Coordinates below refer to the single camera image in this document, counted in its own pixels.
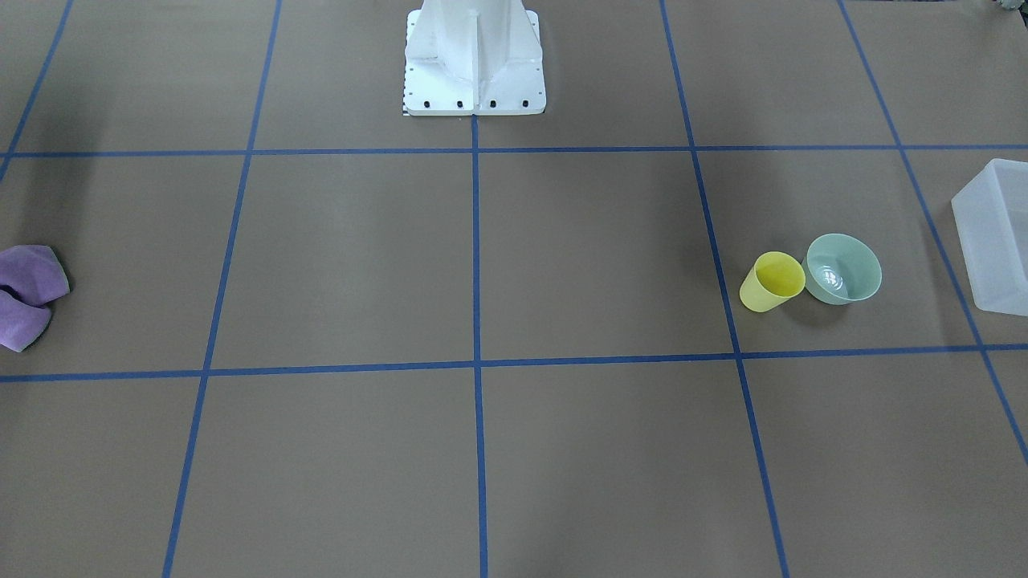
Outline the translucent white plastic box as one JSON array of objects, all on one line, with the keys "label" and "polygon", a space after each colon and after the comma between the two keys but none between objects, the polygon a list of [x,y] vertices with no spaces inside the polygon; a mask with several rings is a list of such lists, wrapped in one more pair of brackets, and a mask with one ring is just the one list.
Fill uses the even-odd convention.
[{"label": "translucent white plastic box", "polygon": [[1027,315],[1027,164],[984,165],[951,200],[972,302]]}]

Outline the mint green plastic bowl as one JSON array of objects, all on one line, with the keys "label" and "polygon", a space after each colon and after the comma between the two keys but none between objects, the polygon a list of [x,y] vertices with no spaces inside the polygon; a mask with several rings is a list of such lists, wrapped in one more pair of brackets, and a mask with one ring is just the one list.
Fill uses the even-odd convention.
[{"label": "mint green plastic bowl", "polygon": [[819,234],[802,260],[806,291],[830,306],[848,306],[879,291],[883,270],[876,253],[851,234]]}]

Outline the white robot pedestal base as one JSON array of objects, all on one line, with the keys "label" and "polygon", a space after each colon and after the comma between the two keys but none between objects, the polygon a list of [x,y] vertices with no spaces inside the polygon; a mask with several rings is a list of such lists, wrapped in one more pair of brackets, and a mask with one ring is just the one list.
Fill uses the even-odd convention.
[{"label": "white robot pedestal base", "polygon": [[521,1],[425,1],[406,16],[405,32],[404,114],[546,110],[540,19]]}]

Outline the purple microfiber cloth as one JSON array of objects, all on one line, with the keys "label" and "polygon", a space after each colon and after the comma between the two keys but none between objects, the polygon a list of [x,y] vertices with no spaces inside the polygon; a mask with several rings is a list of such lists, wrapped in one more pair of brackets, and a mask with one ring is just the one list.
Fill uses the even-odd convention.
[{"label": "purple microfiber cloth", "polygon": [[56,250],[47,245],[11,246],[1,252],[1,344],[23,352],[47,330],[49,304],[71,292]]}]

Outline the yellow plastic cup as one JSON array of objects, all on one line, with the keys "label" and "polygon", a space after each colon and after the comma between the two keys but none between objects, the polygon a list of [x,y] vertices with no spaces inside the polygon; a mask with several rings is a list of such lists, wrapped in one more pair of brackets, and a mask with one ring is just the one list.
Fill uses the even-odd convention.
[{"label": "yellow plastic cup", "polygon": [[767,312],[781,306],[806,288],[800,261],[785,252],[769,251],[757,257],[739,289],[743,306]]}]

